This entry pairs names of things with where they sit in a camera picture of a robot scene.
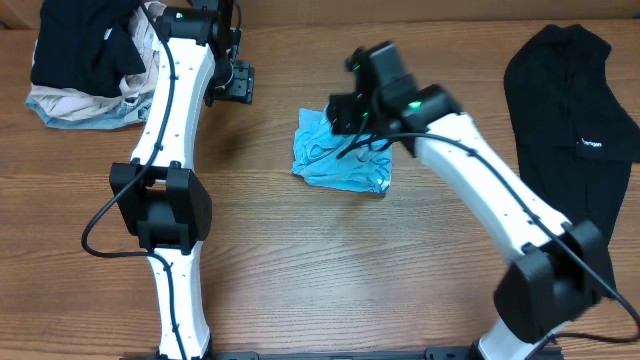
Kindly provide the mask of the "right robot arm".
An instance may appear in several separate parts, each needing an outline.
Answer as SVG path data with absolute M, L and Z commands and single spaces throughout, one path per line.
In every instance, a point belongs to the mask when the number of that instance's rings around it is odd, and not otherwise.
M 401 143 L 457 193 L 507 263 L 493 295 L 499 319 L 466 358 L 561 358 L 552 342 L 614 283 L 601 232 L 534 193 L 443 87 L 418 87 L 393 43 L 358 48 L 345 67 L 355 90 L 330 96 L 326 109 L 333 133 L 355 137 L 344 151 Z

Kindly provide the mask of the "light blue printed t-shirt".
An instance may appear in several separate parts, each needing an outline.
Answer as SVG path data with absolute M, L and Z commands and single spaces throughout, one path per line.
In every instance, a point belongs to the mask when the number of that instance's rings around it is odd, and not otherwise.
M 292 173 L 311 186 L 385 194 L 392 179 L 392 147 L 365 145 L 338 158 L 354 135 L 334 135 L 324 111 L 301 108 L 293 141 Z

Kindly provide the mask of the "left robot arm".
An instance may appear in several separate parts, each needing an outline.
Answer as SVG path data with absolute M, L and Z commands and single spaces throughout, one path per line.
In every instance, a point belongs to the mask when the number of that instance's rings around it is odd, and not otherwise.
M 249 104 L 255 70 L 238 59 L 241 9 L 234 0 L 166 7 L 152 21 L 158 73 L 144 132 L 109 182 L 128 232 L 139 241 L 157 292 L 157 359 L 210 359 L 200 260 L 212 223 L 212 200 L 195 174 L 203 107 Z

